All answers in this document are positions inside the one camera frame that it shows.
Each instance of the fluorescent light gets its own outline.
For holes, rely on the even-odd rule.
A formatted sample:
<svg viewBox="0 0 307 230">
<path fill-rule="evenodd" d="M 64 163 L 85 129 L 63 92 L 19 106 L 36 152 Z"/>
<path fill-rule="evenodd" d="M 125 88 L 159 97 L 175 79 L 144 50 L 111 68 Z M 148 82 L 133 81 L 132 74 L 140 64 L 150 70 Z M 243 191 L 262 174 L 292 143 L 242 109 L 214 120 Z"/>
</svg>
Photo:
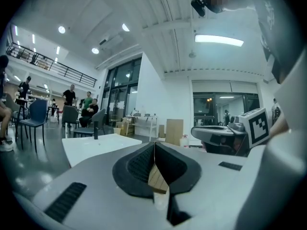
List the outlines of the fluorescent light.
<svg viewBox="0 0 307 230">
<path fill-rule="evenodd" d="M 122 28 L 123 28 L 124 31 L 126 31 L 126 32 L 129 32 L 129 31 L 130 31 L 130 30 L 128 29 L 128 27 L 127 27 L 125 24 L 122 25 Z"/>
<path fill-rule="evenodd" d="M 212 35 L 195 35 L 195 42 L 196 43 L 220 43 L 220 44 L 230 44 L 234 46 L 241 47 L 244 41 L 224 37 L 224 36 L 212 36 Z"/>
<path fill-rule="evenodd" d="M 99 50 L 98 48 L 92 48 L 92 52 L 97 55 L 99 53 Z"/>
<path fill-rule="evenodd" d="M 59 27 L 59 33 L 61 33 L 61 34 L 65 33 L 65 27 L 64 26 Z"/>
<path fill-rule="evenodd" d="M 20 79 L 17 76 L 14 76 L 18 81 L 20 81 Z"/>
</svg>

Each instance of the white cube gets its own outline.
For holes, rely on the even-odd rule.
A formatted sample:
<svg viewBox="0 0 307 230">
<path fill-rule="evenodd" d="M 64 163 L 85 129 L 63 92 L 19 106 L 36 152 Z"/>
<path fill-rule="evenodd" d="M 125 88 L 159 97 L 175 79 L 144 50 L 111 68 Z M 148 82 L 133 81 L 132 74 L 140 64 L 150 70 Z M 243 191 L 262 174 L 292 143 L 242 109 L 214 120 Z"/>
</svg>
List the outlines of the white cube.
<svg viewBox="0 0 307 230">
<path fill-rule="evenodd" d="M 252 148 L 269 138 L 270 129 L 268 115 L 265 108 L 254 109 L 240 116 L 239 123 L 243 123 L 248 133 L 249 148 Z"/>
</svg>

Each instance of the railing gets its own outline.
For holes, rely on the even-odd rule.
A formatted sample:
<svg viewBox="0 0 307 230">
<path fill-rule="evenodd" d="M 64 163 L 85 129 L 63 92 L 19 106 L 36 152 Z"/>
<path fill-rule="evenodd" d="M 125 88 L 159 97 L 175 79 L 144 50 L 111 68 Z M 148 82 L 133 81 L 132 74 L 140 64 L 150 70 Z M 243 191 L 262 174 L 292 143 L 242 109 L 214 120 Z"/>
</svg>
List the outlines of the railing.
<svg viewBox="0 0 307 230">
<path fill-rule="evenodd" d="M 19 46 L 16 43 L 11 43 L 6 54 L 91 87 L 94 87 L 97 81 L 97 79 L 87 76 L 59 62 L 55 62 L 46 56 L 36 53 L 26 47 Z"/>
</svg>

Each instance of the person in green shirt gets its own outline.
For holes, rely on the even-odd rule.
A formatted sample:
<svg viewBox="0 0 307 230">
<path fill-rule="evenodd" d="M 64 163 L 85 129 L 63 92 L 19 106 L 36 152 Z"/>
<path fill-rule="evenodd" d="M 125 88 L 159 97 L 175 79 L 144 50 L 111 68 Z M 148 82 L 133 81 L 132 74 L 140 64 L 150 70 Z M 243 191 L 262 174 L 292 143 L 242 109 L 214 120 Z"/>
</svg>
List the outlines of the person in green shirt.
<svg viewBox="0 0 307 230">
<path fill-rule="evenodd" d="M 87 95 L 87 98 L 84 100 L 84 105 L 83 105 L 83 109 L 82 109 L 82 113 L 81 113 L 81 116 L 84 116 L 84 113 L 86 112 L 86 110 L 90 107 L 90 104 L 92 104 L 92 97 L 91 97 L 91 92 L 87 92 L 86 95 Z"/>
</svg>

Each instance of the sneaker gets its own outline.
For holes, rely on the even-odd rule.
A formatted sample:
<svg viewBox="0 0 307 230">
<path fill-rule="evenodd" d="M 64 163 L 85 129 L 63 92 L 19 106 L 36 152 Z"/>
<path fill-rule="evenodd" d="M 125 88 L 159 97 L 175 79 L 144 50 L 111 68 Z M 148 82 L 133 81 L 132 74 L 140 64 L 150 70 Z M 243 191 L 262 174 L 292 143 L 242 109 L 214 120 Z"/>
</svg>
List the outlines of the sneaker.
<svg viewBox="0 0 307 230">
<path fill-rule="evenodd" d="M 13 147 L 14 147 L 13 143 L 8 144 L 6 140 L 3 140 L 1 141 L 1 144 L 0 144 L 0 151 L 12 151 Z"/>
<path fill-rule="evenodd" d="M 8 141 L 8 142 L 10 142 L 10 141 L 13 140 L 13 138 L 12 138 L 12 137 L 9 137 L 9 136 L 7 136 L 7 135 L 5 135 L 5 140 Z"/>
</svg>

